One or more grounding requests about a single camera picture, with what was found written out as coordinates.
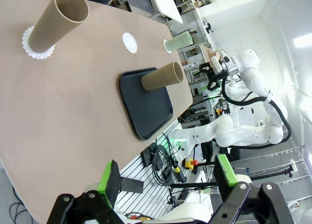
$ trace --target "doily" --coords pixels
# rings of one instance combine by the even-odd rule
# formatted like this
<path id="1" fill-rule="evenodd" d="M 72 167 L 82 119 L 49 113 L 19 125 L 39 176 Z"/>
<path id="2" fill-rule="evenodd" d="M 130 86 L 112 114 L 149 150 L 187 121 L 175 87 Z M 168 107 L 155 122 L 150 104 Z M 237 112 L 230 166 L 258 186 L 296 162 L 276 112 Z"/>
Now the doily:
<path id="1" fill-rule="evenodd" d="M 165 49 L 166 49 L 166 51 L 167 51 L 168 53 L 171 53 L 171 51 L 168 51 L 167 48 L 166 48 L 166 41 L 167 41 L 167 40 L 164 40 L 164 47 L 165 47 Z"/>
<path id="2" fill-rule="evenodd" d="M 28 44 L 28 38 L 34 28 L 35 27 L 32 26 L 32 27 L 29 27 L 27 30 L 25 30 L 25 33 L 23 34 L 23 37 L 21 38 L 22 40 L 21 43 L 23 44 L 23 48 L 25 52 L 28 53 L 29 56 L 31 56 L 32 58 L 36 58 L 37 60 L 39 59 L 43 60 L 43 59 L 48 58 L 53 53 L 55 44 L 52 47 L 50 47 L 46 52 L 43 52 L 43 53 L 38 53 L 38 52 L 33 51 Z"/>
<path id="3" fill-rule="evenodd" d="M 129 52 L 136 53 L 137 52 L 137 42 L 135 38 L 129 33 L 123 33 L 122 35 L 123 44 L 126 46 Z"/>

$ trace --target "bolt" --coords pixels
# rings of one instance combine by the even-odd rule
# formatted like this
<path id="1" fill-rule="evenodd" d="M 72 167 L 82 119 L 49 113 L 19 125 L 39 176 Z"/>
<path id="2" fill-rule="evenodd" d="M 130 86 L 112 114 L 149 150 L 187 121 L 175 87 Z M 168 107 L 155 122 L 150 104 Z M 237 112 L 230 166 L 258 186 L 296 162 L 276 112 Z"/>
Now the bolt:
<path id="1" fill-rule="evenodd" d="M 246 184 L 244 184 L 244 183 L 242 183 L 242 184 L 239 185 L 239 188 L 240 188 L 240 189 L 246 189 L 246 187 L 247 187 L 247 186 L 246 186 Z"/>
<path id="2" fill-rule="evenodd" d="M 268 190 L 272 190 L 272 189 L 273 189 L 273 187 L 272 187 L 270 184 L 266 185 L 266 188 L 267 188 Z"/>

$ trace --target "tray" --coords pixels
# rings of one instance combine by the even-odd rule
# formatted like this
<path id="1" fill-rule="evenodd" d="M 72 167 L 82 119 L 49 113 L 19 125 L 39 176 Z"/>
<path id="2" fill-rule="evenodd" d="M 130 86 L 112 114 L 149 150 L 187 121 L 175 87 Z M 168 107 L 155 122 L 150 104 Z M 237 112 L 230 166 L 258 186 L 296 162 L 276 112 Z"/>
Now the tray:
<path id="1" fill-rule="evenodd" d="M 146 91 L 142 76 L 155 67 L 122 73 L 119 88 L 128 111 L 132 127 L 142 140 L 150 139 L 173 116 L 173 108 L 165 87 Z"/>

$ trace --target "paper cup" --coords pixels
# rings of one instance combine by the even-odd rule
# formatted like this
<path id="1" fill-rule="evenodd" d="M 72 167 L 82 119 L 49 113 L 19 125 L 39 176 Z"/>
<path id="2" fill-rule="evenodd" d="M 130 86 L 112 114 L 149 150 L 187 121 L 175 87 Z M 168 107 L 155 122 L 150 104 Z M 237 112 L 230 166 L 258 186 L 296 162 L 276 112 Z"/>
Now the paper cup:
<path id="1" fill-rule="evenodd" d="M 141 79 L 147 91 L 183 82 L 183 70 L 177 62 L 167 64 L 158 70 L 146 74 Z"/>
<path id="2" fill-rule="evenodd" d="M 85 0 L 52 0 L 29 36 L 30 48 L 43 53 L 89 16 Z"/>
<path id="3" fill-rule="evenodd" d="M 176 37 L 174 37 L 170 41 L 166 41 L 164 43 L 167 51 L 174 51 L 182 47 L 186 47 L 188 45 L 193 44 L 193 39 L 190 32 L 186 31 Z"/>

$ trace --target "light green cup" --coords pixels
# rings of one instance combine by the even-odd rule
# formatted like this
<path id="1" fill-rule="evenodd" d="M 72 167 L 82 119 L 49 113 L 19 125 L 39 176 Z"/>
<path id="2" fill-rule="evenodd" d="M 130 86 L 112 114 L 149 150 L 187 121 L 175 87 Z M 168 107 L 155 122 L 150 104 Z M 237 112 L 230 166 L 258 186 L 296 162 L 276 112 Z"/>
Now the light green cup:
<path id="1" fill-rule="evenodd" d="M 193 44 L 193 39 L 191 37 L 190 32 L 186 31 L 176 37 L 174 37 L 170 41 L 165 41 L 164 45 L 168 52 L 177 50 L 182 47 L 186 47 L 188 45 Z"/>

